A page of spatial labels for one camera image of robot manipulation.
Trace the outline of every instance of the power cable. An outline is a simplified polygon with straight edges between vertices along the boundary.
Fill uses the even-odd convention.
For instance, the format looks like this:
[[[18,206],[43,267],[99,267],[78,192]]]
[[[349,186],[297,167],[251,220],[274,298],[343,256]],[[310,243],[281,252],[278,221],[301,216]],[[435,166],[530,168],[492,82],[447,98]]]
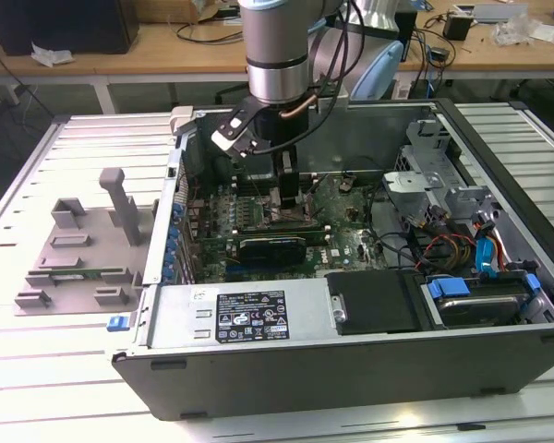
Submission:
[[[0,57],[0,65],[4,68],[4,70],[10,75],[10,77],[12,77],[14,80],[17,81],[17,83],[22,86],[23,88],[25,88],[27,90],[27,92],[32,96],[33,99],[35,99],[35,101],[43,108],[43,110],[51,117],[51,118],[54,118],[54,113],[52,113],[50,111],[50,109],[45,106],[45,104],[39,100],[37,98],[37,96],[30,90],[30,88],[25,85],[21,80],[20,78],[18,78],[10,69],[8,69],[8,66],[6,66],[6,64],[4,63],[4,61],[2,60],[2,57]]]

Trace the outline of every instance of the blue drive bracket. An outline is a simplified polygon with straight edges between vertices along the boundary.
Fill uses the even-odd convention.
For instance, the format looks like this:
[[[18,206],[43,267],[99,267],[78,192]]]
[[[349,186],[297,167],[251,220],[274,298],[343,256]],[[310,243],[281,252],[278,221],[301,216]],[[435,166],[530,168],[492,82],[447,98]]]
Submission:
[[[492,268],[492,256],[495,246],[486,237],[476,242],[476,270],[486,272],[490,277],[496,277],[497,272]]]
[[[465,280],[459,277],[440,278],[427,285],[433,299],[441,297],[466,297],[470,295],[470,288]]]

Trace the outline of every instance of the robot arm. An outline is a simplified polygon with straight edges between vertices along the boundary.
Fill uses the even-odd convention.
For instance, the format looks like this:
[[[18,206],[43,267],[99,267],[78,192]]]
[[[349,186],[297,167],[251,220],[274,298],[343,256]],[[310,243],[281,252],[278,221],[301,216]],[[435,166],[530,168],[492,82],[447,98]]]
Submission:
[[[402,45],[390,44],[398,32],[393,20],[398,0],[239,0],[239,3],[251,96],[224,119],[211,137],[232,157],[294,149],[297,141],[324,123],[343,81],[352,96],[377,99],[390,84],[400,62]],[[340,11],[343,5],[347,8],[346,19]],[[334,13],[339,17],[337,26],[321,31],[319,37],[310,37],[313,51],[309,60],[308,28]],[[383,31],[384,35],[373,31]],[[351,59],[355,61],[348,65],[346,62]],[[318,124],[309,127],[307,109],[331,78],[337,79],[335,97]],[[310,83],[316,80],[318,92],[311,90],[315,85]]]
[[[307,30],[343,0],[240,0],[250,93],[267,104],[294,103],[309,88]]]

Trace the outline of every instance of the wooden desk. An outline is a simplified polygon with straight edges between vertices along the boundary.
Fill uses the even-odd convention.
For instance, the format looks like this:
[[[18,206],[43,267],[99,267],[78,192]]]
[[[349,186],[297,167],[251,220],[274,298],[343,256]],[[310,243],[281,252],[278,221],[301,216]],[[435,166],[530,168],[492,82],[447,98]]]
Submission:
[[[192,38],[210,40],[238,32],[239,26],[200,26]],[[108,86],[116,83],[174,83],[247,81],[242,42],[209,46],[177,39],[167,25],[140,25],[127,54],[74,54],[75,62],[42,66],[30,56],[10,57],[0,49],[8,68],[25,84],[89,84],[104,114],[116,114]],[[0,65],[0,85],[14,84]]]
[[[425,22],[446,12],[458,3],[452,0],[429,0],[435,7],[431,12],[419,13],[417,25],[422,28]],[[531,18],[554,25],[554,1],[516,0],[529,5]],[[468,4],[492,3],[491,0],[469,0]],[[534,40],[530,44],[498,46],[493,42],[491,32],[494,25],[477,25],[470,29],[464,42],[453,42],[457,50],[455,62],[443,74],[447,79],[523,79],[554,78],[554,44]],[[443,23],[433,25],[431,30],[443,31]],[[449,48],[449,45],[434,35],[428,34],[429,45]],[[412,44],[408,58],[400,66],[396,76],[395,98],[405,98],[421,64],[420,47]]]
[[[468,3],[487,3],[471,0]],[[431,0],[435,10],[420,13],[418,25],[445,12],[452,0]],[[554,2],[527,0],[530,16],[554,24]],[[213,39],[238,31],[236,26],[205,25],[194,27],[193,37]],[[441,32],[442,24],[432,30]],[[470,30],[465,42],[456,42],[457,55],[444,78],[554,78],[554,45],[532,44],[499,47],[490,37],[492,26],[478,25]],[[428,43],[447,43],[428,36]],[[8,67],[28,84],[90,84],[95,89],[105,114],[116,112],[108,86],[115,83],[182,83],[195,81],[246,81],[246,58],[243,43],[206,46],[178,40],[167,25],[141,25],[138,38],[127,54],[76,54],[76,62],[53,68],[39,65],[28,56],[6,57]],[[413,44],[408,60],[396,76],[395,98],[405,98],[421,64],[420,50]],[[0,84],[14,83],[0,66]]]

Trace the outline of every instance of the power supply label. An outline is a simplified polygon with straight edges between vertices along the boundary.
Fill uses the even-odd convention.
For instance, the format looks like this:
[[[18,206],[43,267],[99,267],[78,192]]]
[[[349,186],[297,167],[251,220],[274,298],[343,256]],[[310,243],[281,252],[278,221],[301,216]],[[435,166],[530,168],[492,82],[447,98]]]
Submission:
[[[219,343],[289,339],[284,291],[221,293],[217,300]]]

